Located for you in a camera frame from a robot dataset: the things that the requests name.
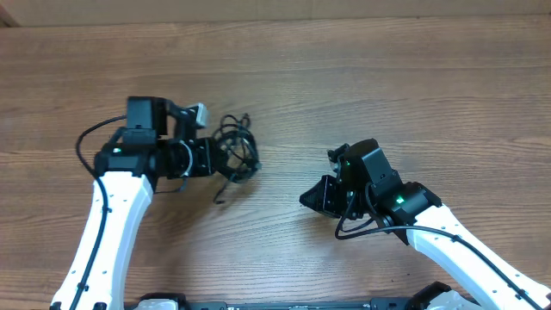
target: wooden tabletop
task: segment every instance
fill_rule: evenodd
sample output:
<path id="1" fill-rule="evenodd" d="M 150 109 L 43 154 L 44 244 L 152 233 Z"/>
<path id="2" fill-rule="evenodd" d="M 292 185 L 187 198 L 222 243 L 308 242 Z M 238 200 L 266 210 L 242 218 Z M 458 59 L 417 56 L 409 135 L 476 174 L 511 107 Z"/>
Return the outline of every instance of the wooden tabletop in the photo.
<path id="1" fill-rule="evenodd" d="M 0 303 L 47 308 L 92 179 L 74 143 L 127 96 L 249 113 L 263 169 L 155 196 L 126 300 L 342 301 L 457 284 L 394 235 L 337 241 L 298 197 L 325 151 L 377 138 L 501 257 L 551 286 L 551 19 L 541 16 L 0 29 Z M 91 159 L 115 130 L 84 142 Z M 177 183 L 161 182 L 161 189 Z"/>

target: wood grain surface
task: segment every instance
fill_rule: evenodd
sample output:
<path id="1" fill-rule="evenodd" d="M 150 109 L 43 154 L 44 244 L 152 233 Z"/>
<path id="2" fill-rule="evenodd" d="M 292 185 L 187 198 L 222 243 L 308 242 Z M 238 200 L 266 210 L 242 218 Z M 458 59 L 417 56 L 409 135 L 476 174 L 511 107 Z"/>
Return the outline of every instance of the wood grain surface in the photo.
<path id="1" fill-rule="evenodd" d="M 393 235 L 337 241 L 298 203 L 325 150 L 380 141 L 501 257 L 551 286 L 549 16 L 0 29 L 0 304 L 45 309 L 72 262 L 91 183 L 77 136 L 126 97 L 249 113 L 263 169 L 159 195 L 126 300 L 344 301 L 457 284 Z M 88 158 L 115 125 L 85 142 Z M 175 186 L 161 182 L 161 189 Z"/>

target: tangled black cable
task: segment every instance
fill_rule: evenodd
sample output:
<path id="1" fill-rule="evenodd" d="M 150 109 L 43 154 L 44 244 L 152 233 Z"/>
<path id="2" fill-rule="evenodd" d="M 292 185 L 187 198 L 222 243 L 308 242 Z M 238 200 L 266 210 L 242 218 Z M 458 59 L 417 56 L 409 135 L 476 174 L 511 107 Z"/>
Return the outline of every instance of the tangled black cable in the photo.
<path id="1" fill-rule="evenodd" d="M 219 197 L 230 182 L 243 183 L 260 169 L 257 143 L 249 130 L 250 126 L 251 118 L 248 114 L 244 114 L 240 120 L 233 115 L 224 115 L 220 119 L 220 127 L 212 135 L 215 147 L 223 154 L 221 160 L 225 161 L 218 163 L 217 171 L 227 178 L 213 198 L 216 204 L 224 203 Z M 237 154 L 238 148 L 241 149 L 242 155 Z M 240 161 L 235 168 L 228 165 L 232 157 Z"/>
<path id="2" fill-rule="evenodd" d="M 77 308 L 78 301 L 80 301 L 80 296 L 83 294 L 84 290 L 88 289 L 88 285 L 86 285 L 86 282 L 88 281 L 88 277 L 90 276 L 90 271 L 92 270 L 92 265 L 94 264 L 94 260 L 96 259 L 97 251 L 99 250 L 100 244 L 102 242 L 103 231 L 105 230 L 105 223 L 107 222 L 107 214 L 109 213 L 109 204 L 108 204 L 107 190 L 105 189 L 105 185 L 103 185 L 102 179 L 100 179 L 100 176 L 97 174 L 97 172 L 94 169 L 92 169 L 92 167 L 90 167 L 90 165 L 86 162 L 86 159 L 84 159 L 82 153 L 80 152 L 80 145 L 83 142 L 84 137 L 88 133 L 91 133 L 94 130 L 98 129 L 99 127 L 105 126 L 109 123 L 124 120 L 126 118 L 127 118 L 126 115 L 117 116 L 112 119 L 102 121 L 101 123 L 86 129 L 83 133 L 80 134 L 80 136 L 78 136 L 77 144 L 75 145 L 75 151 L 77 153 L 78 159 L 83 164 L 84 168 L 86 168 L 86 170 L 94 177 L 94 179 L 97 182 L 97 185 L 99 186 L 102 192 L 103 207 L 102 207 L 102 220 L 100 222 L 100 227 L 97 232 L 96 242 L 94 242 L 94 247 L 92 247 L 92 252 L 90 253 L 90 258 L 88 259 L 88 263 L 86 264 L 86 268 L 84 269 L 83 277 L 80 280 L 80 283 L 77 285 L 77 292 L 75 293 L 75 297 L 73 298 L 71 306 L 69 307 L 70 310 L 74 310 Z"/>
<path id="3" fill-rule="evenodd" d="M 498 274 L 498 276 L 503 281 L 505 281 L 505 283 L 509 285 L 510 288 L 512 288 L 517 293 L 518 299 L 524 298 L 526 302 L 528 302 L 534 309 L 542 310 L 542 307 L 540 307 L 540 305 L 538 305 L 534 300 L 532 300 L 524 289 L 519 288 L 508 276 L 505 275 L 505 273 L 503 273 L 503 271 L 501 271 L 498 268 L 498 266 L 492 263 L 492 261 L 488 257 L 482 254 L 482 252 L 480 252 L 477 248 L 475 248 L 474 245 L 471 245 L 470 243 L 465 241 L 460 235 L 455 235 L 453 233 L 445 232 L 439 229 L 426 227 L 426 226 L 390 226 L 390 227 L 372 228 L 361 232 L 347 234 L 344 236 L 339 235 L 339 232 L 350 233 L 350 232 L 359 230 L 361 228 L 364 228 L 373 222 L 373 219 L 369 219 L 367 222 L 365 222 L 364 224 L 361 224 L 360 226 L 354 227 L 349 230 L 343 229 L 343 223 L 346 220 L 346 217 L 348 216 L 350 211 L 352 210 L 355 200 L 356 200 L 356 192 L 354 192 L 354 194 L 352 195 L 350 202 L 348 204 L 348 207 L 346 208 L 346 212 L 344 212 L 344 215 L 341 217 L 341 219 L 337 224 L 337 229 L 335 229 L 335 238 L 339 240 L 346 240 L 346 239 L 352 239 L 360 236 L 367 236 L 373 233 L 383 233 L 383 232 L 393 233 L 394 231 L 397 231 L 397 230 L 407 230 L 407 229 L 420 230 L 420 231 L 435 233 L 435 234 L 442 235 L 444 237 L 448 237 L 452 242 L 458 242 L 464 245 L 466 248 L 472 251 L 477 257 L 479 257 L 484 263 L 486 263 L 496 274 Z"/>

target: wooden table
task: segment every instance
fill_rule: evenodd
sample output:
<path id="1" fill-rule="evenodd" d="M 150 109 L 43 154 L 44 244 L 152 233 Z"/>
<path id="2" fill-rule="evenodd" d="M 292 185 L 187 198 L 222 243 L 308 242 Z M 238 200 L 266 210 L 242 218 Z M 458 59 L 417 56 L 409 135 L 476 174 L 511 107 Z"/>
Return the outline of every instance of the wooden table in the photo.
<path id="1" fill-rule="evenodd" d="M 325 150 L 375 137 L 475 235 L 551 285 L 549 16 L 0 29 L 0 303 L 47 308 L 90 207 L 74 143 L 126 97 L 249 113 L 263 169 L 211 203 L 221 176 L 159 195 L 126 299 L 358 300 L 457 284 L 393 235 L 337 241 L 298 203 Z M 84 142 L 92 158 L 115 126 Z M 161 182 L 161 188 L 175 186 Z"/>

